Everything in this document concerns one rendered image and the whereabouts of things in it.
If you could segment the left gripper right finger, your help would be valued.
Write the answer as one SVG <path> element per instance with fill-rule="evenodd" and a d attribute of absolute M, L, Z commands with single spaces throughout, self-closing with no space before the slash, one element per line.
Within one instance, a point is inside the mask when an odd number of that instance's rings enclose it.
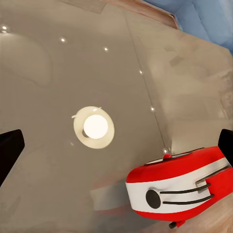
<path fill-rule="evenodd" d="M 218 146 L 233 167 L 233 131 L 223 129 L 219 136 Z"/>

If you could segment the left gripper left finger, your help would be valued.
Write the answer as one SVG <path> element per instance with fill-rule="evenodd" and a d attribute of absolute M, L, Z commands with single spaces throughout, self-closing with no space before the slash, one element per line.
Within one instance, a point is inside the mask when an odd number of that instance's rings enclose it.
<path fill-rule="evenodd" d="M 0 134 L 0 186 L 25 147 L 20 129 Z"/>

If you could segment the radio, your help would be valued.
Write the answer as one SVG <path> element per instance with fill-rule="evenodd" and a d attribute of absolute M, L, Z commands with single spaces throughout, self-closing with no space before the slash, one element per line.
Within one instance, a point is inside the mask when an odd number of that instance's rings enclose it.
<path fill-rule="evenodd" d="M 233 192 L 233 167 L 219 146 L 165 154 L 132 170 L 126 187 L 137 214 L 173 229 Z"/>

